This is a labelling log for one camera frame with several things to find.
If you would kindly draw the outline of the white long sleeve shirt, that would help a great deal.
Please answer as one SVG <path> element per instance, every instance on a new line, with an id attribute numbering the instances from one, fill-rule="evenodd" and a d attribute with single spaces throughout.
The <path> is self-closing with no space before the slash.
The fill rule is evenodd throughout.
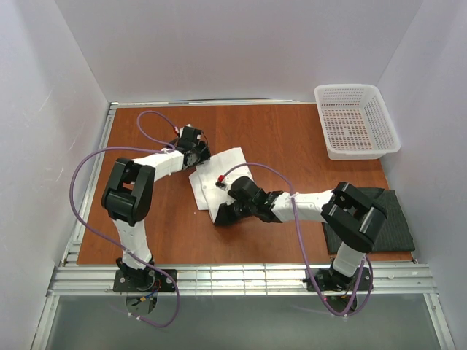
<path id="1" fill-rule="evenodd" d="M 234 201 L 228 195 L 228 191 L 215 186 L 217 178 L 243 163 L 246 163 L 246 160 L 242 148 L 234 147 L 211 156 L 208 161 L 196 166 L 195 171 L 189 176 L 197 208 L 199 211 L 208 211 L 212 222 L 215 221 L 220 204 L 231 204 Z M 231 180 L 231 184 L 241 176 L 253 179 L 248 166 L 239 167 L 226 176 Z"/>

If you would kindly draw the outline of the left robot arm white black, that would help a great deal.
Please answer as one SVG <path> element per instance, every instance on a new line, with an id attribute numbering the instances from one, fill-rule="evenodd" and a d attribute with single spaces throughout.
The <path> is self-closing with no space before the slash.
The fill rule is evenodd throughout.
<path id="1" fill-rule="evenodd" d="M 117 266 L 138 289 L 147 289 L 155 271 L 147 245 L 144 219 L 148 215 L 154 182 L 202 164 L 211 157 L 204 132 L 186 125 L 168 147 L 146 157 L 115 161 L 102 195 L 101 205 L 112 219 L 123 245 Z"/>

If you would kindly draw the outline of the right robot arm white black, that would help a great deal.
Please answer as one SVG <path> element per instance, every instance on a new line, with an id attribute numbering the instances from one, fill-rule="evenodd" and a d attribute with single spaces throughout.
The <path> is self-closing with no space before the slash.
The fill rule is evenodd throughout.
<path id="1" fill-rule="evenodd" d="M 335 289 L 349 285 L 387 220 L 386 209 L 348 182 L 340 182 L 325 192 L 290 194 L 266 192 L 248 176 L 240 176 L 230 184 L 220 176 L 216 187 L 233 199 L 218 206 L 216 226 L 232 225 L 248 217 L 267 223 L 299 219 L 329 225 L 341 239 L 325 274 Z"/>

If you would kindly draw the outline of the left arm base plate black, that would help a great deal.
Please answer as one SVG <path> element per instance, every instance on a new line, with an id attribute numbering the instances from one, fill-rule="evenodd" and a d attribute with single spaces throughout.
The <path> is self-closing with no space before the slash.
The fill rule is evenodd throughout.
<path id="1" fill-rule="evenodd" d="M 118 270 L 112 291 L 122 293 L 174 292 L 175 286 L 168 276 L 154 270 L 143 270 L 141 273 Z"/>

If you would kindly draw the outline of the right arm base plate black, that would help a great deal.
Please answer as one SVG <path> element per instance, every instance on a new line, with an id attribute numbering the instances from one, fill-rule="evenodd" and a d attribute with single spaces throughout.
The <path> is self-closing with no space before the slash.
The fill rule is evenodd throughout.
<path id="1" fill-rule="evenodd" d="M 355 288 L 355 282 L 357 281 L 358 272 L 355 272 L 353 277 L 349 281 L 344 281 L 337 277 L 332 277 L 329 273 L 328 268 L 319 268 L 312 271 L 314 273 L 314 279 L 322 292 L 351 292 Z M 368 291 L 370 288 L 370 271 L 367 267 L 363 269 L 360 283 L 357 287 L 357 291 Z"/>

